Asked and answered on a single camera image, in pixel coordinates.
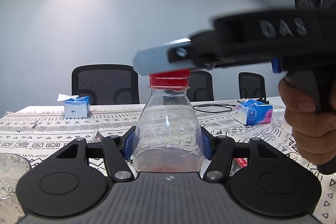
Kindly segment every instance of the white table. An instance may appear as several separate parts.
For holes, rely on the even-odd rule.
[[[336,193],[336,176],[319,174],[316,166],[296,152],[293,137],[283,129],[285,107],[281,98],[271,97],[268,100],[273,105],[273,120],[270,124],[245,126],[233,119],[233,111],[196,114],[200,124],[213,135],[226,135],[237,142],[247,142],[251,137],[259,137],[311,170],[321,180],[323,187],[315,217],[325,224],[334,224],[336,197],[331,199],[330,194]],[[204,103],[234,104],[237,100],[192,104]],[[28,106],[0,119],[0,153],[22,155],[28,158],[32,166],[36,166],[75,138],[83,137],[90,142],[95,128],[99,128],[104,136],[123,135],[131,126],[137,124],[143,107],[144,104],[91,106],[88,119],[66,119],[63,106]],[[38,121],[38,125],[32,128],[34,121]],[[106,173],[102,159],[90,159],[90,166]]]

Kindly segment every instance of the tool handle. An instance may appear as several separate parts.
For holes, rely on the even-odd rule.
[[[316,113],[331,112],[336,115],[336,110],[330,104],[330,92],[336,79],[335,65],[313,70],[288,71],[285,79],[292,87],[304,91],[314,99]],[[324,175],[335,173],[336,156],[329,162],[318,165],[318,171]]]

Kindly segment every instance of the bottle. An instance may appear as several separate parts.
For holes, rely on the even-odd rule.
[[[198,172],[203,160],[200,124],[186,95],[189,70],[150,75],[152,95],[133,140],[138,172]]]

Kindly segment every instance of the office chair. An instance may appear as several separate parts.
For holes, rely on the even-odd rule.
[[[191,71],[187,97],[191,102],[213,101],[212,76],[203,70]]]
[[[72,95],[89,96],[92,105],[139,104],[138,74],[128,65],[87,65],[71,76]]]
[[[241,72],[238,76],[240,98],[266,97],[265,79],[262,75]]]

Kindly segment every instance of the bottle cap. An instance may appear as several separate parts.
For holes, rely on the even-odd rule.
[[[189,88],[190,70],[175,70],[149,75],[153,89],[185,90]]]

